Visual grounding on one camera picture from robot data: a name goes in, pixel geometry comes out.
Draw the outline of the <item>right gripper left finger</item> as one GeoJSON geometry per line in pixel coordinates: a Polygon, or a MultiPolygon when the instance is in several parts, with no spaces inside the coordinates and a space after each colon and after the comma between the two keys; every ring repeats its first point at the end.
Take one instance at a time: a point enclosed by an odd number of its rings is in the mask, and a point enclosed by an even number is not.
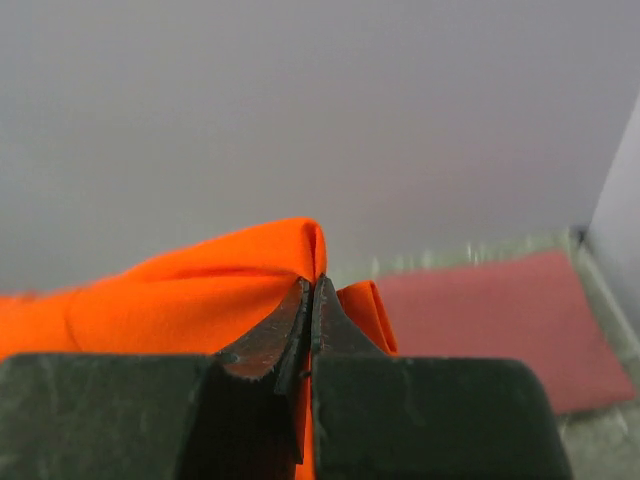
{"type": "Polygon", "coordinates": [[[291,479],[310,286],[212,355],[30,353],[1,364],[5,479],[291,479]]]}

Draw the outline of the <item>orange t shirt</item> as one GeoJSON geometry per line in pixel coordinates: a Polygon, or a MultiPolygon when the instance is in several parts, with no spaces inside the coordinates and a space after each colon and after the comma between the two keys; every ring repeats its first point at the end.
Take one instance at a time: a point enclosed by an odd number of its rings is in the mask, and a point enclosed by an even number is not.
{"type": "MultiPolygon", "coordinates": [[[[212,355],[265,319],[298,280],[310,286],[304,455],[291,479],[314,470],[311,317],[327,278],[321,227],[305,218],[251,227],[152,258],[126,272],[49,294],[1,299],[1,364],[30,353],[212,355]]],[[[335,289],[347,316],[387,354],[397,350],[370,281],[335,289]]]]}

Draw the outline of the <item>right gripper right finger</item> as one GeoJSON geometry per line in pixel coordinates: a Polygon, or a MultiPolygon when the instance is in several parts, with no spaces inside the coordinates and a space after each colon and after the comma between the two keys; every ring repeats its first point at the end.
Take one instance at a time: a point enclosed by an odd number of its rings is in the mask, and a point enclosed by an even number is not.
{"type": "Polygon", "coordinates": [[[569,479],[546,392],[512,359],[385,353],[328,278],[311,317],[319,479],[569,479]]]}

